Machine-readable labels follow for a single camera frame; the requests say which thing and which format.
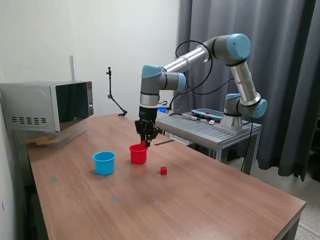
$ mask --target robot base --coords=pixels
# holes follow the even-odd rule
[[[240,135],[251,129],[250,122],[243,124],[241,116],[224,115],[219,124],[212,126],[214,129],[224,131],[232,135]]]

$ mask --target red cup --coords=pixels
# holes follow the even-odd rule
[[[141,145],[135,144],[129,147],[130,158],[132,164],[145,164],[147,161],[147,150],[148,148]]]

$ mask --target microwave door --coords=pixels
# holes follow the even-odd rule
[[[60,131],[89,117],[87,83],[55,86]]]

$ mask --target red cube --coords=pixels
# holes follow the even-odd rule
[[[165,166],[162,166],[162,167],[160,168],[160,174],[161,174],[161,175],[167,175],[167,168],[166,168]]]

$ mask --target gray curtain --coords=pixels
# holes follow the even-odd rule
[[[178,41],[204,42],[219,35],[246,34],[251,41],[248,65],[256,90],[268,101],[258,149],[261,169],[304,180],[320,109],[320,0],[182,0]],[[185,44],[179,55],[197,44]],[[210,64],[189,70],[191,87],[203,81]],[[231,73],[213,62],[209,79],[197,92],[209,92]],[[176,112],[209,108],[222,111],[230,82],[208,95],[186,93],[174,102]]]

